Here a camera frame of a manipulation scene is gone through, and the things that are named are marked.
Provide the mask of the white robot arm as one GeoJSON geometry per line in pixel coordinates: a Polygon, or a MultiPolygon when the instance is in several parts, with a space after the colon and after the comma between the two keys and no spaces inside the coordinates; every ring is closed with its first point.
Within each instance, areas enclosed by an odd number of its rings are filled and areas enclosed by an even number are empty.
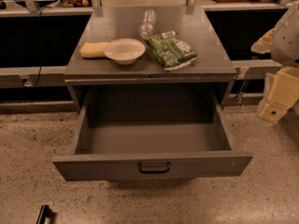
{"type": "Polygon", "coordinates": [[[276,124],[299,99],[299,2],[293,2],[274,28],[252,46],[255,53],[270,53],[282,65],[267,74],[263,99],[258,106],[259,119],[276,124]]]}

